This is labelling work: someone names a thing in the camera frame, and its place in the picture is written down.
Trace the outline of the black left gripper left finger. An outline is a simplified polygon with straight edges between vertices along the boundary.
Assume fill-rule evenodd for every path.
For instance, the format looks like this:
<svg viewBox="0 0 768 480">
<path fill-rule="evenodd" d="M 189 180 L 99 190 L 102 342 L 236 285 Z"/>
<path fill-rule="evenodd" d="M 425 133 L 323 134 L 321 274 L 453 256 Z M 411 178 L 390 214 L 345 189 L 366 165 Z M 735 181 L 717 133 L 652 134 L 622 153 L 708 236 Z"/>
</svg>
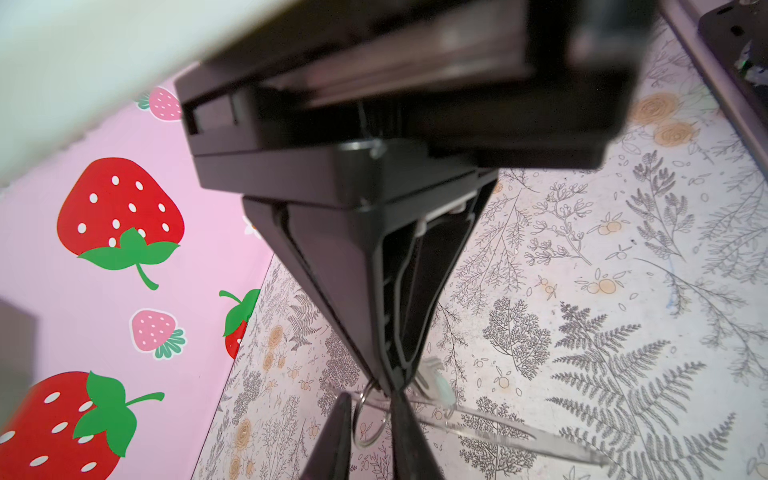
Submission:
<svg viewBox="0 0 768 480">
<path fill-rule="evenodd" d="M 347 480 L 352 446 L 352 398 L 340 393 L 300 475 L 301 480 Z"/>
</svg>

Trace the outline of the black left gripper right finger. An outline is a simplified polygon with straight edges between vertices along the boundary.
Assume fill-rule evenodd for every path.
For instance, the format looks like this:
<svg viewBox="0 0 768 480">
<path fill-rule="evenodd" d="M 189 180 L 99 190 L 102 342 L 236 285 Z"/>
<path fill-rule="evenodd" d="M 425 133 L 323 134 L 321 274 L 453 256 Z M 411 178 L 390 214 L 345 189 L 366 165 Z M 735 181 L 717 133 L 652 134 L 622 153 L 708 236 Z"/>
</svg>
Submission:
<svg viewBox="0 0 768 480">
<path fill-rule="evenodd" d="M 403 391 L 391 398 L 394 478 L 443 480 L 444 476 Z"/>
</svg>

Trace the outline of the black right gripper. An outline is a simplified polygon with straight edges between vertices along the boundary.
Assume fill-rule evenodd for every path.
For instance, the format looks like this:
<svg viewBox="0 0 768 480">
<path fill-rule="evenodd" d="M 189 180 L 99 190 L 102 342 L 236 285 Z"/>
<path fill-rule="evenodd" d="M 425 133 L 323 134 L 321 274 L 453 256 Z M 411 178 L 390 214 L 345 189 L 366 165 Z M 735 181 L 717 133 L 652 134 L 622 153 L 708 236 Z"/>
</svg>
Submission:
<svg viewBox="0 0 768 480">
<path fill-rule="evenodd" d="M 300 1 L 175 83 L 202 187 L 360 207 L 475 169 L 594 169 L 653 1 Z"/>
</svg>

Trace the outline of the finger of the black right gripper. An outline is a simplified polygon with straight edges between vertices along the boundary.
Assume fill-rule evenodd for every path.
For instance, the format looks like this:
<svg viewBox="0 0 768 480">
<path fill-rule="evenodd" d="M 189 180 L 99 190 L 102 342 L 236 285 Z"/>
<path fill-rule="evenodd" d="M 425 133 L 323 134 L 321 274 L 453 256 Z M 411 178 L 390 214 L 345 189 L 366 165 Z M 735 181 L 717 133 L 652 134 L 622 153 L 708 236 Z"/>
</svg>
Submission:
<svg viewBox="0 0 768 480">
<path fill-rule="evenodd" d="M 391 393 L 395 384 L 385 349 L 380 215 L 248 196 L 243 207 L 366 377 Z"/>
<path fill-rule="evenodd" d="M 374 328 L 387 396 L 415 377 L 438 300 L 498 181 L 480 168 L 385 206 Z"/>
</svg>

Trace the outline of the small silver split keyring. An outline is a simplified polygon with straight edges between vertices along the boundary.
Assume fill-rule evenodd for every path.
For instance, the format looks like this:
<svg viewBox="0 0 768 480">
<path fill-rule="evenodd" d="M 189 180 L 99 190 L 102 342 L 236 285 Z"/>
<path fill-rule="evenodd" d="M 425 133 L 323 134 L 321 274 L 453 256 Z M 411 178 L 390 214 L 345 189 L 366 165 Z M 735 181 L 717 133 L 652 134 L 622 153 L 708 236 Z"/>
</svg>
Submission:
<svg viewBox="0 0 768 480">
<path fill-rule="evenodd" d="M 358 449 L 375 445 L 385 433 L 389 422 L 387 397 L 382 396 L 373 380 L 354 396 L 352 411 L 352 440 Z"/>
</svg>

